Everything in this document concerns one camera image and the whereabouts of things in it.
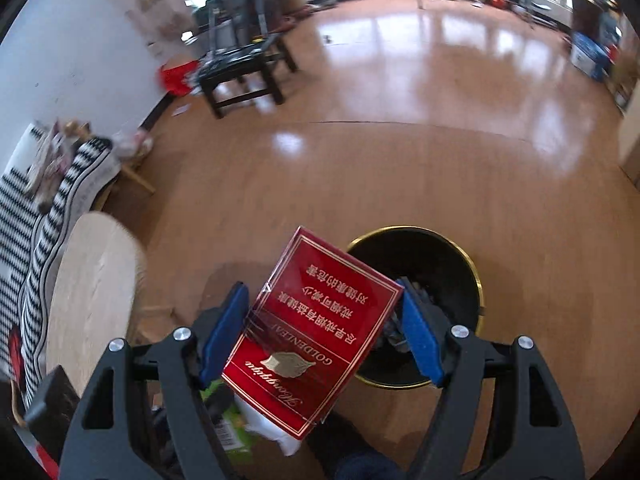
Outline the red cigarette carton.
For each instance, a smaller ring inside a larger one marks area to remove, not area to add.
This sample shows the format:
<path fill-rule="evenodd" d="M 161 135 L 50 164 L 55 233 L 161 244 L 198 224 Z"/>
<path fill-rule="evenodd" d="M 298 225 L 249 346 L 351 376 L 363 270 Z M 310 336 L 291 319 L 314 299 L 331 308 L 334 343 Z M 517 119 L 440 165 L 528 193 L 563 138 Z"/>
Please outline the red cigarette carton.
<path fill-rule="evenodd" d="M 333 408 L 403 291 L 298 228 L 248 311 L 222 377 L 274 426 L 302 440 Z"/>

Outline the white torn paper piece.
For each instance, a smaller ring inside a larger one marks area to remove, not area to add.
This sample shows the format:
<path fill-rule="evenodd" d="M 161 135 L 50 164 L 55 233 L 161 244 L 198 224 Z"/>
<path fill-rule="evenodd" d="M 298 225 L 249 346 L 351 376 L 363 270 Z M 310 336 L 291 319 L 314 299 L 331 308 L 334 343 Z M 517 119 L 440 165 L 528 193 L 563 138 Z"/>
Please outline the white torn paper piece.
<path fill-rule="evenodd" d="M 266 416 L 252 408 L 237 394 L 234 395 L 235 404 L 245 420 L 245 429 L 252 434 L 257 434 L 269 441 L 276 442 L 284 456 L 294 456 L 302 446 L 302 441 L 297 440 L 278 427 Z"/>

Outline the black side table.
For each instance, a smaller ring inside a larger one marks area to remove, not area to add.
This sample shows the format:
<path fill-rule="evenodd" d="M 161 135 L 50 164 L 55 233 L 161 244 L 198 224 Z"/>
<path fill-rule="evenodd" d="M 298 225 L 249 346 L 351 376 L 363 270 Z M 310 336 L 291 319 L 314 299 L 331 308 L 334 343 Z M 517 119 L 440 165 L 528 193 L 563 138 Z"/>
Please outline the black side table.
<path fill-rule="evenodd" d="M 280 32 L 268 28 L 267 0 L 207 0 L 204 11 L 208 51 L 196 81 L 214 116 L 262 96 L 283 104 L 274 70 L 284 63 L 295 73 L 298 66 Z"/>

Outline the green barcode snack wrapper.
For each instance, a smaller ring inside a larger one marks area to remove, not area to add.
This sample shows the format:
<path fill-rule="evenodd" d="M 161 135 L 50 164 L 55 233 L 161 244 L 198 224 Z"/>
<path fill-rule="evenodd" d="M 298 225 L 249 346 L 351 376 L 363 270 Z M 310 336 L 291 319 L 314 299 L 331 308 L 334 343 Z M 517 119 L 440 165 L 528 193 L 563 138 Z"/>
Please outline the green barcode snack wrapper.
<path fill-rule="evenodd" d="M 233 391 L 222 379 L 216 379 L 201 392 L 201 397 L 216 436 L 232 463 L 251 463 L 254 439 L 245 429 L 246 420 L 235 403 Z"/>

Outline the pink patterned pillow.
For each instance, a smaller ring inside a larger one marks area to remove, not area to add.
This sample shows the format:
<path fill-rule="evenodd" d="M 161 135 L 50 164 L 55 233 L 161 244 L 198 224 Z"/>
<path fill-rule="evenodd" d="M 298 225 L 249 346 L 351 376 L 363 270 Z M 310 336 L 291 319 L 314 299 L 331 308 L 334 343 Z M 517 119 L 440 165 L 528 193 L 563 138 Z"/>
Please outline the pink patterned pillow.
<path fill-rule="evenodd" d="M 34 200 L 42 214 L 51 208 L 75 152 L 75 140 L 65 133 L 58 119 L 38 141 L 24 193 Z"/>

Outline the black trash bin gold rim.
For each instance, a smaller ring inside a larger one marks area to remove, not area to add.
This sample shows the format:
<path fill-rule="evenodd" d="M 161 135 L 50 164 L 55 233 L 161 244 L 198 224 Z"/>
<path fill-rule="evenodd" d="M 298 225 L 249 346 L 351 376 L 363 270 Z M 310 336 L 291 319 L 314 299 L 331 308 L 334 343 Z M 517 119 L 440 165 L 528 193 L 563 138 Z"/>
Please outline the black trash bin gold rim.
<path fill-rule="evenodd" d="M 472 259 L 420 226 L 386 226 L 356 238 L 347 252 L 405 287 L 356 377 L 385 389 L 441 385 L 446 333 L 455 325 L 478 332 L 483 321 L 483 286 Z"/>

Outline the black and white striped sofa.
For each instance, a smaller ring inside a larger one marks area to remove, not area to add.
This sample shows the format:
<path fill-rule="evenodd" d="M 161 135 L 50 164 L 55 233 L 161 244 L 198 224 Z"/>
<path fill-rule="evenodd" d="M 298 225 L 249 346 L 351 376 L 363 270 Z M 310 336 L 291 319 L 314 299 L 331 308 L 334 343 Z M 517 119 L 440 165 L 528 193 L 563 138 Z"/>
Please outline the black and white striped sofa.
<path fill-rule="evenodd" d="M 25 405 L 46 374 L 53 289 L 70 232 L 120 171 L 110 140 L 82 142 L 44 214 L 25 186 L 45 134 L 32 122 L 1 173 L 1 373 L 20 385 Z"/>

